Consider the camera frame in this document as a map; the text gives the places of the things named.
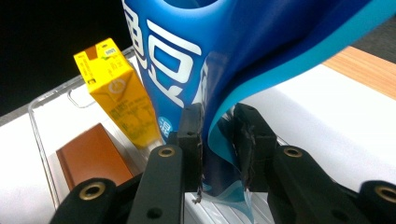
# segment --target yellow box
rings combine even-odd
[[[136,71],[109,38],[74,56],[88,90],[131,142],[161,142],[155,111]]]

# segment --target brown box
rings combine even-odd
[[[56,154],[69,189],[93,177],[110,179],[117,186],[133,177],[102,124],[82,133]]]

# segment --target blue plastic bag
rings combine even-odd
[[[204,110],[203,187],[252,220],[227,136],[233,105],[298,76],[394,15],[394,0],[123,0],[139,70],[166,142]]]

